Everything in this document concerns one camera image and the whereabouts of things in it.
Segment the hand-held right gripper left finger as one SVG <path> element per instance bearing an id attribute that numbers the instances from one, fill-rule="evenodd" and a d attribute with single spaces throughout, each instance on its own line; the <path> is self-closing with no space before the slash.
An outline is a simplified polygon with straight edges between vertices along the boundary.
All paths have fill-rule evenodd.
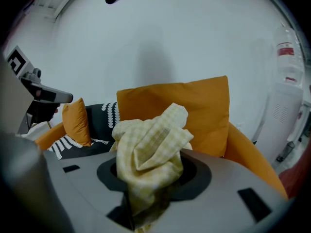
<path id="1" fill-rule="evenodd" d="M 54 190 L 75 233 L 129 233 L 108 214 L 121 205 L 124 194 L 109 190 L 98 178 L 98 167 L 113 158 L 107 152 L 88 157 L 61 159 L 44 151 Z"/>

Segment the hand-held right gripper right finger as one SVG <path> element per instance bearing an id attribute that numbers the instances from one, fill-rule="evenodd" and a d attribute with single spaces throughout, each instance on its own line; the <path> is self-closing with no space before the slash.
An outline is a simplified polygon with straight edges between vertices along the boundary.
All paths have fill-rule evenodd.
<path id="1" fill-rule="evenodd" d="M 181 151 L 181 186 L 154 233 L 246 233 L 267 230 L 291 205 L 244 166 L 191 150 Z"/>

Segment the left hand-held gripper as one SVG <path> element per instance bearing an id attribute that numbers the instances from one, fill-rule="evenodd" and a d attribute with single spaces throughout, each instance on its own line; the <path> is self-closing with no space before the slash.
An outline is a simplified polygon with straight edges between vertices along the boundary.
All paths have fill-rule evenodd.
<path id="1" fill-rule="evenodd" d="M 34 97 L 21 122 L 19 134 L 28 133 L 33 124 L 50 121 L 60 104 L 72 102 L 71 93 L 41 83 L 41 70 L 32 65 L 19 46 L 11 51 L 7 62 L 18 80 Z"/>

